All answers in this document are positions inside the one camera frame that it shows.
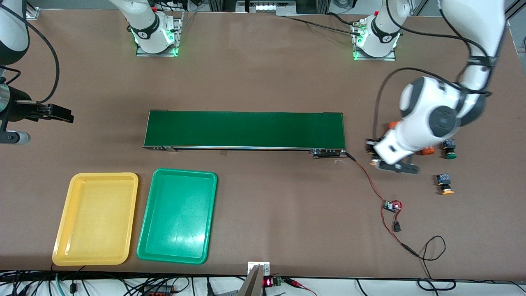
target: wire bundle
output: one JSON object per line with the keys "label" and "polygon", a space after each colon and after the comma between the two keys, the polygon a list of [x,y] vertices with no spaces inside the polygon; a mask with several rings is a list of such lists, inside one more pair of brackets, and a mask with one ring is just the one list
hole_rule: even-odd
{"label": "wire bundle", "polygon": [[[367,172],[367,170],[365,169],[365,167],[363,167],[363,165],[358,162],[351,154],[349,153],[346,153],[346,156],[348,158],[350,158],[351,160],[353,160],[357,166],[359,166],[364,174],[366,175],[367,179],[369,180],[369,184],[371,185],[371,188],[372,190],[374,191],[374,193],[376,194],[376,196],[378,196],[378,198],[381,200],[382,202],[382,205],[381,205],[381,208],[380,208],[380,217],[382,218],[382,223],[383,223],[383,226],[385,227],[385,229],[389,232],[389,234],[391,234],[391,236],[406,250],[408,251],[409,253],[411,253],[411,255],[417,257],[419,260],[422,261],[423,265],[424,265],[424,268],[425,268],[425,272],[426,272],[426,275],[428,276],[429,279],[433,279],[433,277],[431,276],[431,274],[429,273],[429,269],[427,267],[427,264],[426,262],[427,261],[435,261],[435,260],[438,260],[443,254],[444,252],[446,251],[446,241],[444,240],[444,238],[440,235],[435,235],[433,236],[432,238],[430,238],[424,245],[424,248],[423,248],[423,255],[420,256],[416,251],[414,251],[411,247],[409,247],[408,245],[404,244],[398,237],[397,235],[391,230],[391,228],[387,225],[386,223],[386,219],[383,215],[383,211],[385,210],[384,208],[384,204],[385,202],[387,201],[385,198],[383,198],[382,194],[380,193],[380,191],[378,190],[378,188],[376,187],[374,181],[372,180],[371,176],[369,175],[369,172]],[[394,204],[398,205],[399,209],[396,214],[395,214],[395,217],[394,217],[394,221],[398,223],[398,215],[401,213],[401,211],[403,210],[403,204],[402,202],[400,201],[392,201]],[[428,250],[428,245],[429,243],[431,243],[432,241],[436,240],[436,239],[440,239],[444,245],[444,249],[438,254],[438,256],[435,256],[434,258],[427,258],[426,257],[426,254],[427,254],[427,250]],[[431,285],[431,289],[429,288],[424,288],[422,287],[421,285],[421,281],[426,281],[428,282],[430,285]],[[358,282],[358,287],[360,288],[360,290],[362,291],[362,293],[364,293],[361,285],[360,285],[360,282],[359,280],[357,280]],[[417,281],[419,287],[421,287],[422,289],[426,290],[426,291],[434,291],[437,296],[438,296],[438,291],[450,291],[450,290],[453,290],[455,287],[456,287],[456,283],[455,281],[448,281],[448,282],[453,282],[453,287],[451,288],[446,288],[446,289],[438,289],[438,288],[435,288],[435,286],[431,283],[431,281],[429,281],[428,279],[419,279]]]}
{"label": "wire bundle", "polygon": [[[88,296],[90,296],[89,291],[87,289],[85,280],[86,279],[111,279],[111,280],[118,280],[120,281],[126,288],[126,293],[123,296],[139,296],[142,295],[145,287],[147,285],[155,285],[158,286],[159,289],[161,286],[166,285],[169,281],[175,280],[172,283],[172,287],[175,285],[175,282],[179,278],[184,278],[187,280],[186,285],[178,291],[174,291],[173,293],[180,293],[187,289],[190,285],[189,278],[193,275],[184,275],[184,274],[154,274],[154,273],[147,273],[147,274],[127,274],[127,273],[99,273],[99,272],[85,272],[80,273],[80,271],[84,267],[80,268],[76,272],[71,271],[53,271],[52,269],[50,271],[4,271],[0,274],[0,285],[6,285],[6,284],[12,284],[13,285],[13,292],[12,295],[28,295],[28,296],[35,296],[38,289],[42,285],[42,283],[47,281],[47,286],[49,290],[49,295],[52,295],[52,289],[51,289],[51,282],[55,281],[58,291],[62,296],[65,296],[65,292],[62,289],[60,282],[65,280],[71,280],[70,285],[70,293],[74,294],[74,291],[76,290],[76,283],[75,279],[80,279],[81,284]],[[144,282],[140,284],[131,284],[127,282],[127,280],[131,279],[146,279]],[[27,284],[22,292],[17,293],[18,289],[21,287],[22,282],[24,281],[30,281],[29,284]],[[26,292],[31,288],[33,284],[37,283],[35,289],[31,292],[31,294],[26,294],[23,291]]]}
{"label": "wire bundle", "polygon": [[294,288],[298,288],[298,289],[306,290],[306,291],[311,292],[311,293],[314,294],[315,296],[318,296],[318,295],[316,294],[315,291],[313,291],[313,290],[307,288],[306,286],[302,285],[302,284],[301,284],[300,282],[298,282],[298,281],[295,281],[295,280],[293,280],[293,279],[291,279],[291,278],[288,278],[288,277],[281,277],[281,278],[283,279],[283,282],[284,282],[284,283],[289,284],[289,285],[293,286]]}

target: brown table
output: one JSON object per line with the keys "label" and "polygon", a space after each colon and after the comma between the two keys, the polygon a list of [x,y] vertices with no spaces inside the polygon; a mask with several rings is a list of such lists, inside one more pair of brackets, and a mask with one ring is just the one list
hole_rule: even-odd
{"label": "brown table", "polygon": [[[308,19],[345,29],[330,16]],[[402,66],[454,79],[467,56],[462,42],[405,34],[396,62],[353,61],[345,34],[266,14],[201,13],[185,27],[180,57],[139,58],[119,11],[43,11],[34,24],[60,58],[52,102],[72,109],[75,123],[9,124],[32,141],[0,146],[0,269],[49,269],[73,175],[135,172],[140,189],[130,256],[122,265],[91,270],[243,274],[247,261],[262,260],[287,275],[424,276],[420,262],[383,228],[380,201],[349,160],[313,160],[306,152],[175,154],[142,144],[150,109],[343,112],[348,151],[367,164],[363,140],[371,135],[381,81]],[[412,17],[406,24],[449,32],[439,18]],[[34,100],[48,93],[53,59],[36,35],[13,66],[23,72],[13,86]],[[400,118],[400,92],[416,77],[392,79],[380,123]],[[404,243],[419,250],[432,235],[445,238],[447,251],[428,264],[436,278],[526,279],[525,82],[507,31],[490,86],[494,95],[484,116],[456,135],[456,160],[416,157],[418,175],[367,166],[384,196],[405,205]],[[159,167],[219,176],[203,265],[135,256],[151,175]],[[455,195],[438,194],[434,175],[440,173],[451,175]],[[436,254],[441,246],[431,249]]]}

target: metal frame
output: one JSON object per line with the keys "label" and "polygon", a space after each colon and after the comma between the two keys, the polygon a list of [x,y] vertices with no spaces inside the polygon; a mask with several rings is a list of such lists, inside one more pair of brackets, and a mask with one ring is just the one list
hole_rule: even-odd
{"label": "metal frame", "polygon": [[243,282],[237,296],[261,296],[263,295],[263,279],[265,277],[265,266],[263,262],[254,265]]}
{"label": "metal frame", "polygon": [[429,0],[422,0],[420,2],[420,4],[418,4],[417,7],[415,7],[413,10],[412,10],[412,14],[411,15],[420,15],[422,13],[422,10],[424,10],[424,8],[429,4]]}
{"label": "metal frame", "polygon": [[27,2],[26,5],[26,19],[37,19],[40,14],[40,8],[31,5]]}
{"label": "metal frame", "polygon": [[516,0],[506,8],[506,19],[510,20],[526,7],[526,0]]}

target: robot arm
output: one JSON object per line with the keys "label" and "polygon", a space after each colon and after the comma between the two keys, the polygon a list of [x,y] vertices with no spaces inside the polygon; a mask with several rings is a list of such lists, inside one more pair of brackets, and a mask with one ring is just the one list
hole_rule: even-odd
{"label": "robot arm", "polygon": [[[3,0],[2,5],[25,18],[26,0]],[[0,65],[16,63],[29,48],[27,25],[17,17],[0,9]]]}
{"label": "robot arm", "polygon": [[135,41],[147,53],[160,53],[175,42],[174,18],[151,9],[148,0],[109,0],[124,14]]}
{"label": "robot arm", "polygon": [[[0,0],[0,65],[17,62],[29,48],[25,0]],[[28,119],[73,123],[71,110],[32,101],[25,92],[5,83],[0,75],[0,144],[25,144],[30,137],[21,131],[7,131],[7,123]]]}
{"label": "robot arm", "polygon": [[484,109],[483,93],[503,39],[504,0],[442,0],[439,5],[451,25],[482,50],[469,45],[471,55],[458,85],[421,77],[406,86],[400,98],[402,120],[374,146],[389,165],[452,137]]}

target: black cable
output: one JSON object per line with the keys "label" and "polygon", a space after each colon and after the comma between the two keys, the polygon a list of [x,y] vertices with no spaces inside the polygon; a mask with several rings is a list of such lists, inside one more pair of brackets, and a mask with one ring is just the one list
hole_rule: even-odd
{"label": "black cable", "polygon": [[324,25],[313,23],[313,22],[304,21],[303,19],[299,19],[299,18],[286,17],[286,16],[283,16],[283,17],[286,18],[286,19],[293,19],[294,21],[306,23],[306,24],[309,24],[309,25],[317,26],[317,27],[320,27],[320,28],[328,29],[328,30],[333,30],[333,31],[336,31],[336,32],[341,32],[341,33],[346,33],[346,34],[351,34],[351,35],[356,35],[356,36],[360,35],[357,32],[351,32],[351,31],[345,31],[345,30],[341,30],[341,29],[336,29],[336,28],[332,28],[332,27],[329,27],[329,26],[324,26]]}
{"label": "black cable", "polygon": [[186,283],[186,286],[185,286],[184,288],[182,288],[181,290],[179,290],[179,291],[175,291],[174,294],[181,293],[181,292],[183,292],[184,290],[186,290],[186,288],[188,288],[188,286],[190,285],[190,280],[189,280],[188,278],[185,278],[185,279],[188,281],[188,282]]}
{"label": "black cable", "polygon": [[[373,121],[372,121],[372,138],[373,139],[377,139],[377,128],[378,128],[378,113],[379,113],[379,110],[380,110],[380,99],[382,98],[382,93],[383,93],[383,89],[386,87],[387,85],[387,82],[389,82],[389,80],[395,75],[397,74],[398,72],[401,72],[401,71],[416,71],[416,72],[421,72],[421,73],[424,73],[424,74],[427,74],[429,76],[433,76],[434,78],[448,84],[449,86],[455,88],[456,90],[458,91],[462,91],[463,88],[461,86],[458,86],[458,85],[455,85],[454,83],[450,82],[449,80],[445,79],[444,77],[442,76],[439,76],[435,73],[431,73],[429,71],[426,71],[426,70],[423,70],[423,69],[420,69],[420,68],[414,68],[414,67],[403,67],[403,68],[398,68],[396,70],[394,70],[393,72],[389,73],[389,75],[387,75],[387,77],[383,80],[382,82],[382,85],[380,86],[380,89],[378,90],[378,94],[376,96],[376,101],[375,101],[375,114],[373,116]],[[491,95],[491,92],[488,92],[488,91],[476,91],[476,90],[468,90],[468,94],[484,94],[486,96],[490,96]]]}
{"label": "black cable", "polygon": [[[451,25],[451,23],[449,22],[448,18],[444,15],[444,11],[441,8],[439,8],[438,11],[440,12],[440,15],[442,16],[442,18],[444,19],[444,21],[446,22],[448,27],[453,31],[453,33],[455,33],[455,35],[460,37],[460,38],[464,38],[464,36],[460,35],[460,33],[457,31],[457,29],[455,29],[455,27],[453,27],[453,25]],[[469,46],[469,43],[467,41],[464,41],[464,44],[468,48],[469,55],[471,55],[472,50],[471,50],[471,47]]]}
{"label": "black cable", "polygon": [[[428,283],[429,286],[431,286],[431,288],[426,288],[426,287],[422,286],[422,284],[420,283],[421,281],[425,281],[426,283]],[[434,292],[436,296],[439,296],[438,295],[439,291],[451,291],[451,290],[453,290],[453,289],[455,289],[457,287],[457,282],[455,280],[441,281],[441,282],[453,283],[453,286],[448,287],[448,288],[437,288],[437,287],[435,287],[433,285],[433,283],[429,279],[417,279],[417,285],[418,285],[419,288],[421,288],[424,291]]]}
{"label": "black cable", "polygon": [[88,288],[86,287],[86,284],[84,283],[84,279],[80,279],[80,281],[82,282],[82,286],[84,287],[84,291],[86,292],[86,295],[91,296],[88,292]]}
{"label": "black cable", "polygon": [[38,284],[36,285],[36,288],[35,288],[35,291],[33,291],[33,293],[31,293],[30,296],[36,296],[36,292],[38,291],[38,288],[40,288],[40,285],[44,282],[44,278],[42,278]]}
{"label": "black cable", "polygon": [[467,38],[464,38],[464,37],[461,37],[461,36],[454,36],[454,35],[444,35],[444,34],[434,34],[434,33],[425,33],[425,32],[419,32],[419,31],[415,31],[413,29],[409,29],[409,28],[406,28],[402,25],[400,25],[399,23],[397,23],[395,21],[395,19],[393,18],[393,15],[391,15],[391,10],[389,9],[389,1],[386,0],[386,6],[387,6],[387,14],[389,15],[389,18],[391,19],[391,21],[397,26],[399,27],[400,29],[403,29],[409,33],[413,33],[413,34],[418,34],[418,35],[422,35],[422,36],[432,36],[432,37],[442,37],[442,38],[450,38],[450,39],[457,39],[457,40],[462,40],[464,42],[467,42],[467,43],[470,43],[474,46],[476,46],[478,49],[480,49],[480,51],[482,51],[482,53],[484,54],[485,57],[488,57],[488,52],[486,52],[486,50],[484,49],[484,47],[482,47],[480,44],[478,44],[477,42],[473,41],[473,40],[469,40]]}
{"label": "black cable", "polygon": [[0,8],[3,8],[4,10],[6,10],[7,12],[11,13],[12,15],[14,15],[16,18],[18,18],[20,21],[22,21],[23,23],[25,23],[28,27],[30,27],[33,31],[35,31],[35,33],[40,37],[42,38],[42,40],[46,43],[47,47],[49,47],[49,50],[51,51],[51,53],[53,54],[53,59],[55,60],[55,83],[53,83],[53,88],[51,89],[51,91],[49,92],[49,94],[47,95],[47,97],[45,97],[45,99],[41,100],[41,101],[37,101],[37,104],[43,104],[45,102],[47,102],[52,96],[53,94],[55,93],[55,91],[57,90],[57,86],[58,86],[58,80],[60,78],[60,65],[58,63],[58,56],[57,56],[57,53],[55,51],[55,49],[53,48],[53,46],[51,45],[51,43],[49,42],[49,40],[42,34],[40,33],[40,31],[35,28],[35,26],[33,26],[31,23],[29,23],[25,18],[19,16],[18,14],[16,14],[14,11],[12,11],[11,9],[9,9],[8,7],[6,7],[5,5],[1,4],[0,3]]}
{"label": "black cable", "polygon": [[482,280],[482,281],[477,281],[477,280],[466,280],[468,282],[474,282],[474,283],[486,283],[486,282],[491,282],[490,280]]}
{"label": "black cable", "polygon": [[191,278],[192,279],[192,293],[194,294],[194,296],[196,296],[196,290],[194,288],[194,278]]}
{"label": "black cable", "polygon": [[519,289],[522,290],[522,292],[526,293],[526,291],[525,291],[521,286],[519,286],[519,284],[517,284],[517,283],[515,283],[515,282],[512,282],[512,281],[507,281],[507,282],[510,282],[510,283],[512,283],[512,284],[514,284],[514,285],[516,285],[516,286],[518,286]]}
{"label": "black cable", "polygon": [[365,293],[365,291],[363,290],[361,284],[360,284],[360,280],[359,279],[356,279],[356,282],[358,283],[358,287],[360,288],[360,291],[362,292],[363,296],[369,296],[367,295],[367,293]]}
{"label": "black cable", "polygon": [[347,22],[346,20],[344,20],[343,18],[341,18],[339,15],[337,15],[334,12],[329,12],[329,13],[327,13],[327,15],[332,15],[332,16],[336,17],[340,22],[342,22],[342,23],[344,23],[346,25],[349,25],[349,26],[352,26],[353,23],[357,22],[357,21]]}
{"label": "black cable", "polygon": [[49,296],[53,296],[53,294],[51,294],[51,276],[49,276],[47,280],[47,288],[49,289]]}
{"label": "black cable", "polygon": [[75,292],[77,291],[77,284],[75,283],[75,276],[77,276],[77,274],[82,270],[84,269],[84,267],[86,267],[86,265],[82,266],[81,268],[79,268],[77,270],[77,272],[75,272],[71,278],[71,285],[69,285],[69,292],[73,295],[75,294]]}
{"label": "black cable", "polygon": [[15,81],[17,78],[20,77],[20,75],[22,74],[22,72],[20,70],[17,70],[17,69],[14,69],[14,68],[9,68],[9,67],[6,67],[6,66],[2,66],[0,65],[0,69],[4,69],[4,70],[8,70],[8,71],[12,71],[12,72],[15,72],[16,75],[15,77],[11,78],[8,82],[6,82],[5,84],[9,84],[13,81]]}

